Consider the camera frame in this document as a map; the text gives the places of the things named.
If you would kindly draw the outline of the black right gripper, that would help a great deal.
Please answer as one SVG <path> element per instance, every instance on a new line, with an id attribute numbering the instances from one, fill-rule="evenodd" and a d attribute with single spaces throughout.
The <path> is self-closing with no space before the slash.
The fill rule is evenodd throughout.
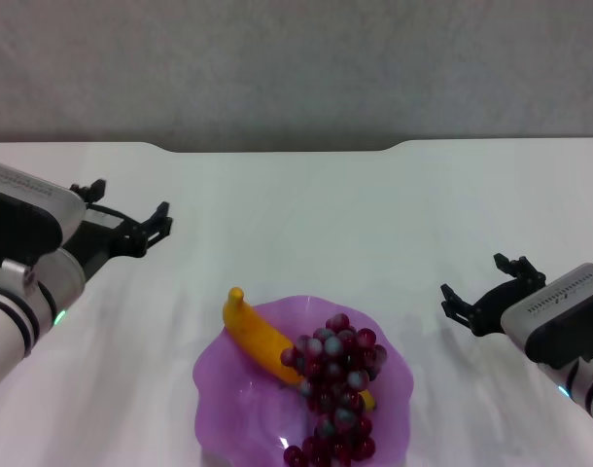
<path id="1" fill-rule="evenodd" d="M 511 280 L 487 292 L 474 305 L 463 301 L 448 284 L 440 286 L 443 296 L 441 307 L 445 316 L 465 326 L 477 337 L 502 334 L 503 313 L 528 293 L 546 285 L 546 276 L 525 256 L 510 260 L 502 253 L 496 253 L 494 262 L 496 268 L 510 276 Z"/>

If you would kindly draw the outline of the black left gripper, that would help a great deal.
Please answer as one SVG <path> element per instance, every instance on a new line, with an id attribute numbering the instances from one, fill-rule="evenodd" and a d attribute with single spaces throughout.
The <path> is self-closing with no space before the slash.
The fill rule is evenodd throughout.
<path id="1" fill-rule="evenodd" d="M 139 223 L 119 211 L 94 204 L 105 195 L 104 179 L 88 186 L 73 184 L 69 190 L 90 205 L 81 225 L 62 246 L 79 263 L 86 281 L 111 259 L 142 258 L 151 247 L 170 236 L 173 219 L 166 201 L 149 219 Z"/>

